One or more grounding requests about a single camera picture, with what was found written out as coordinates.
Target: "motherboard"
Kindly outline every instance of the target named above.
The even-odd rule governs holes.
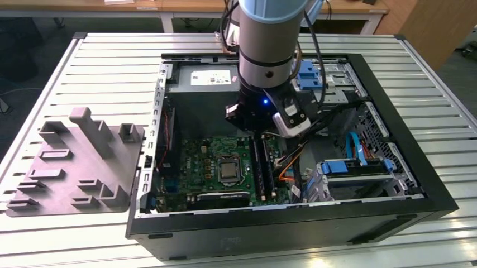
[[[272,198],[256,194],[248,137],[182,139],[178,174],[162,179],[168,211],[190,210],[198,198],[243,197],[245,206],[287,204],[288,187],[277,185]],[[265,140],[269,161],[280,156],[275,138]]]

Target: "cpu socket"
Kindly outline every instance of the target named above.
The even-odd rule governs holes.
[[[240,181],[240,159],[218,159],[217,166],[217,182],[225,186],[232,186]]]

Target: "desk leg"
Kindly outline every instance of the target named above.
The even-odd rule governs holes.
[[[166,32],[166,33],[172,33],[173,32],[172,18],[173,18],[173,15],[172,15],[170,12],[161,12],[160,13],[160,20],[162,22],[162,29],[164,29],[164,32]]]
[[[373,34],[375,29],[379,25],[380,19],[381,19],[381,14],[371,14],[369,15],[369,17],[364,23],[363,29],[360,30],[361,35],[372,35]]]

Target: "power supply label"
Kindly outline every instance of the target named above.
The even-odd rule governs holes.
[[[192,71],[190,85],[230,85],[229,70]]]

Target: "slotted metal table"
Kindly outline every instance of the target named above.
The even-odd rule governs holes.
[[[319,36],[324,53],[360,53],[456,201],[459,210],[380,243],[158,262],[124,238],[125,213],[9,218],[3,211],[39,148],[43,121],[88,106],[108,126],[146,127],[160,54],[220,52],[212,34],[88,33],[67,46],[0,164],[0,267],[470,267],[477,260],[477,124],[406,41]],[[309,35],[300,35],[312,52]]]

